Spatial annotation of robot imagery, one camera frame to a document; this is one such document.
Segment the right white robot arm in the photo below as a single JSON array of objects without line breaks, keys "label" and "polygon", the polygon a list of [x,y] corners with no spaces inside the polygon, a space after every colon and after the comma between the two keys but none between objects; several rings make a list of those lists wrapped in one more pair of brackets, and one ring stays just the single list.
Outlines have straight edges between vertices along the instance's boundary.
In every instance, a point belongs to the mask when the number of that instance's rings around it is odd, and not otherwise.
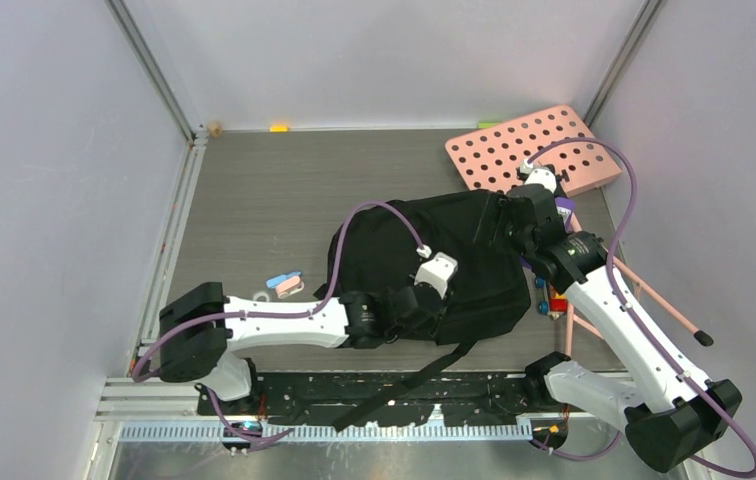
[{"label": "right white robot arm", "polygon": [[518,255],[587,316],[633,379],[628,387],[562,354],[534,365],[528,403],[566,403],[624,434],[650,468],[666,473],[721,438],[743,397],[729,379],[713,380],[654,323],[606,263],[608,252],[586,231],[567,232],[555,196],[541,185],[486,194],[476,238]]}]

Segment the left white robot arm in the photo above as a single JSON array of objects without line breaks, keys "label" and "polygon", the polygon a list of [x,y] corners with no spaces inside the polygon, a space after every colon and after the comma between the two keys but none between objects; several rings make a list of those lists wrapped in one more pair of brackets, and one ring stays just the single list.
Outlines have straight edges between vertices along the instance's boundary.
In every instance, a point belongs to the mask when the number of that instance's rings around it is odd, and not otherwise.
[{"label": "left white robot arm", "polygon": [[374,349],[437,319],[443,299],[426,283],[381,295],[349,292],[321,302],[258,302],[227,296],[219,282],[205,282],[173,300],[159,314],[152,350],[156,377],[167,383],[200,383],[234,412],[252,412],[261,398],[245,349],[308,345]]}]

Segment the black backpack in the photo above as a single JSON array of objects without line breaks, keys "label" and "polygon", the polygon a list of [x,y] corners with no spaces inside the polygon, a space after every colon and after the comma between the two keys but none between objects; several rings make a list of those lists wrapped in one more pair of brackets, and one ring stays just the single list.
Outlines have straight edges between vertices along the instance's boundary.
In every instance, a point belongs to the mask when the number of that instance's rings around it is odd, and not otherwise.
[{"label": "black backpack", "polygon": [[[518,254],[491,246],[503,196],[486,190],[418,200],[367,201],[331,238],[327,278],[314,296],[360,295],[374,302],[381,342],[432,341],[453,351],[333,421],[338,432],[417,389],[463,358],[480,340],[513,330],[531,306]],[[422,294],[414,278],[420,246],[456,262],[446,296]]]}]

